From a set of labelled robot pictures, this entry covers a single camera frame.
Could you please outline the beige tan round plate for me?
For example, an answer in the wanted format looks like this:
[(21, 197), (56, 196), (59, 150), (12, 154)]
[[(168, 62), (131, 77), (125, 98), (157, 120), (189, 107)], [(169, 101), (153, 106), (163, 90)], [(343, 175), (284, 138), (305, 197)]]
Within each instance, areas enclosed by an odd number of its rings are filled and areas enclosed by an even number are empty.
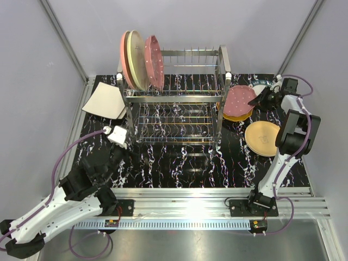
[(274, 157), (277, 151), (275, 141), (279, 130), (279, 126), (268, 121), (253, 122), (245, 130), (246, 144), (260, 156)]

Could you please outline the yellow dotted plate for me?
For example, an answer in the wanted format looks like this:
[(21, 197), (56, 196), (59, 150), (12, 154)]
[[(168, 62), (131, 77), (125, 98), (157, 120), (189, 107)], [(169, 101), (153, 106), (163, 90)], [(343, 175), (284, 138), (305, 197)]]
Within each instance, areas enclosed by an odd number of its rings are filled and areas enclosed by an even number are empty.
[(254, 106), (243, 102), (226, 102), (223, 108), (223, 118), (233, 122), (245, 121), (252, 115), (253, 108)]

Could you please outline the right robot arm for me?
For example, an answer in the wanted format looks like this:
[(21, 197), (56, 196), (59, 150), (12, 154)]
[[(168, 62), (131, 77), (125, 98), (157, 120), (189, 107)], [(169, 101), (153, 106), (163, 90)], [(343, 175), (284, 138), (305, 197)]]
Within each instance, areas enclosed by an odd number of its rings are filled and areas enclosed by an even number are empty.
[(249, 104), (263, 109), (281, 107), (285, 120), (276, 136), (275, 157), (265, 177), (250, 191), (246, 209), (253, 216), (275, 212), (278, 191), (291, 170), (303, 155), (307, 155), (316, 138), (321, 118), (309, 112), (303, 98), (310, 96), (314, 88), (303, 77), (283, 74), (273, 86), (265, 87)]

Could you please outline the teal-rimmed lettered plate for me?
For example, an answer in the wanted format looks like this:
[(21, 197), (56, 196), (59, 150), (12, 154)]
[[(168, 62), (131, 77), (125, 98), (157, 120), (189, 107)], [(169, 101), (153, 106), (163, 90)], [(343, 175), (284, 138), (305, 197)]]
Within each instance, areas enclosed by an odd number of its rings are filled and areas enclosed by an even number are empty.
[(256, 96), (258, 96), (266, 87), (272, 87), (272, 85), (273, 82), (268, 80), (255, 80), (251, 84), (249, 84), (249, 87), (251, 87)]

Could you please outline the square black-rimmed plate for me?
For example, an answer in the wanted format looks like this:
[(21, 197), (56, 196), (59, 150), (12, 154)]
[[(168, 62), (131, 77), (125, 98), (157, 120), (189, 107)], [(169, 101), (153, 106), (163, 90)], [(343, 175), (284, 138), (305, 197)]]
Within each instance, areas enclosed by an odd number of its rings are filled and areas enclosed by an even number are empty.
[(107, 119), (120, 120), (126, 114), (126, 106), (118, 87), (99, 82), (82, 107), (82, 111)]

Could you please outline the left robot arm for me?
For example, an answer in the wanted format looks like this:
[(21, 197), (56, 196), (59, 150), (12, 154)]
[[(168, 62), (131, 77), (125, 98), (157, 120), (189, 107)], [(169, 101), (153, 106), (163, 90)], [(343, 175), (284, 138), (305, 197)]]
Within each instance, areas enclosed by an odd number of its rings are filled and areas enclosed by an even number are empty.
[(120, 214), (110, 179), (127, 156), (125, 148), (115, 146), (83, 159), (27, 214), (1, 222), (1, 239), (9, 238), (1, 251), (26, 259), (81, 221), (93, 216), (111, 216), (115, 212)]

